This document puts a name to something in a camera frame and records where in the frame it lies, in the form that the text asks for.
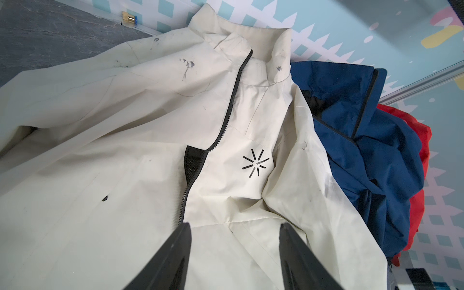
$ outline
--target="black mesh lining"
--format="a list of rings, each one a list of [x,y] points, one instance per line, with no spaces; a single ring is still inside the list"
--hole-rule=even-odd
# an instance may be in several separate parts
[[[318,99],[312,95],[310,90],[301,90],[303,97],[308,103],[311,113],[316,117],[322,118],[322,112],[326,109],[326,103],[324,100]]]
[[[195,176],[199,173],[203,167],[204,157],[208,154],[208,151],[198,149],[192,146],[187,146],[184,156],[184,168],[185,177],[187,184],[195,179]]]

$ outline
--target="jacket hood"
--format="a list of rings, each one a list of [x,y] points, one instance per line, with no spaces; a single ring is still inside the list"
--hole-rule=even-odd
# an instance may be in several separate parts
[[[385,69],[317,61],[291,66],[313,115],[350,138],[363,135],[379,102]]]

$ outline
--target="pink shape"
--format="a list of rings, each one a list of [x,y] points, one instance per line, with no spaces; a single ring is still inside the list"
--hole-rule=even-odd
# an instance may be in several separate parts
[[[456,12],[454,12],[451,6],[448,6],[447,8],[444,8],[438,11],[430,20],[430,24],[435,25],[438,22],[442,21],[443,19],[449,18],[449,17],[453,18],[453,21],[451,22],[450,25],[457,25],[457,26],[464,27],[461,20],[459,20],[459,17],[456,15]]]

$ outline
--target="dirt stain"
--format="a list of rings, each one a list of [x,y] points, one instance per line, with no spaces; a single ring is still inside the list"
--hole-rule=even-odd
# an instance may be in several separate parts
[[[183,61],[184,61],[184,63],[186,63],[186,66],[187,66],[187,68],[185,69],[185,72],[184,72],[184,79],[186,79],[188,69],[193,68],[195,66],[195,64],[193,63],[193,61],[188,61],[185,58],[183,59]]]

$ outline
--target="black sunburst logo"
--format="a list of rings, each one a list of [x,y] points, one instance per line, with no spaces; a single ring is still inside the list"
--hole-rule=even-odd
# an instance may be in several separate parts
[[[259,160],[261,159],[261,156],[263,156],[263,152],[264,152],[264,150],[261,150],[261,153],[259,154],[258,160],[256,160],[255,152],[254,152],[253,149],[252,149],[252,150],[251,150],[251,154],[253,154],[253,159],[254,159],[254,161],[251,160],[250,158],[247,158],[247,157],[243,156],[243,158],[247,159],[247,160],[248,160],[249,162],[251,162],[252,164],[251,164],[251,165],[248,165],[248,166],[245,166],[245,167],[242,167],[242,169],[247,169],[247,168],[253,167],[253,170],[251,171],[250,176],[249,176],[248,178],[251,178],[251,176],[253,175],[253,173],[255,172],[255,170],[256,170],[256,172],[258,173],[258,176],[259,176],[259,168],[260,168],[260,167],[266,169],[266,167],[264,167],[264,166],[262,166],[262,165],[260,165],[260,164],[263,163],[263,162],[268,161],[269,158],[264,159],[263,161],[259,161]]]

